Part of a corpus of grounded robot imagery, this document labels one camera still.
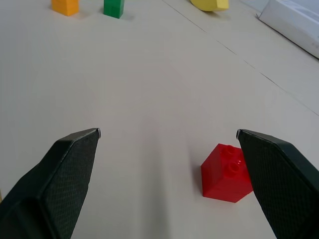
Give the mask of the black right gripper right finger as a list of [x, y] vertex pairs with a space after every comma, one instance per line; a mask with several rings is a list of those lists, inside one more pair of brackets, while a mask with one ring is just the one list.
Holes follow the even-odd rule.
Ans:
[[277, 239], [319, 239], [319, 171], [289, 142], [236, 133], [254, 194]]

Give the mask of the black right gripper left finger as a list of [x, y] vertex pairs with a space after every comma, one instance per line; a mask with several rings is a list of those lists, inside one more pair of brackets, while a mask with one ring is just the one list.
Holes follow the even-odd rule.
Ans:
[[91, 128], [52, 145], [0, 203], [0, 239], [71, 239], [100, 137]]

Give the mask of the red toy brick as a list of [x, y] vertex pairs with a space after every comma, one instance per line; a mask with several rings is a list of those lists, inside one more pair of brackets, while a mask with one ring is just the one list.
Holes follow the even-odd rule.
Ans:
[[241, 148], [218, 144], [200, 168], [204, 197], [236, 203], [253, 191]]

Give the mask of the white box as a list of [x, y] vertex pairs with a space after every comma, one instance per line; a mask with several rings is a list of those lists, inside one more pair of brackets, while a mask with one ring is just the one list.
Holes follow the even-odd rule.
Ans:
[[259, 20], [319, 59], [319, 0], [269, 0]]

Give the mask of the yellow toy building block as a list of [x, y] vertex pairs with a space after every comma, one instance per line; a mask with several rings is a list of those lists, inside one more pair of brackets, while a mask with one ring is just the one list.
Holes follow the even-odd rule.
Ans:
[[65, 16], [71, 16], [79, 11], [79, 0], [51, 0], [52, 9]]

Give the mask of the green toy building block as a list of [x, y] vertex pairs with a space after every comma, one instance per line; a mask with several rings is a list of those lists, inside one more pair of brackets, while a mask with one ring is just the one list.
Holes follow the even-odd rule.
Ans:
[[103, 14], [120, 19], [124, 11], [125, 0], [104, 0]]

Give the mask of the yellow curved plastic object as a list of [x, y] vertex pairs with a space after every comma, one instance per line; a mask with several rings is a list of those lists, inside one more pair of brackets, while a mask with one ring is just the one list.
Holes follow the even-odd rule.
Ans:
[[190, 0], [201, 11], [215, 12], [229, 9], [229, 0]]

